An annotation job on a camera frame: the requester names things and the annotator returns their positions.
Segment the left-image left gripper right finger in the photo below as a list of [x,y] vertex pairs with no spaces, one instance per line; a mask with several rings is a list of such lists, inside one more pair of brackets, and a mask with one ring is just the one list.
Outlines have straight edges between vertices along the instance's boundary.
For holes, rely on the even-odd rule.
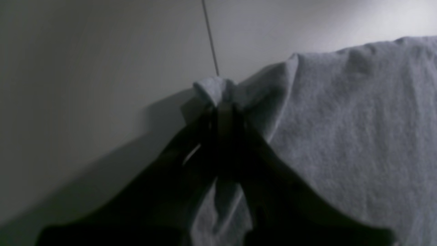
[[358,222],[335,209],[289,168],[235,105],[218,107],[222,174],[241,187],[252,229],[245,246],[394,246],[386,228]]

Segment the left-image left gripper left finger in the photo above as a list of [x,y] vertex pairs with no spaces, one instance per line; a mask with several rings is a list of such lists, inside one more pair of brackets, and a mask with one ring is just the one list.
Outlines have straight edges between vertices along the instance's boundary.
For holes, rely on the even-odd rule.
[[108,203],[46,227],[37,246],[192,246],[190,230],[216,176],[217,109],[208,106]]

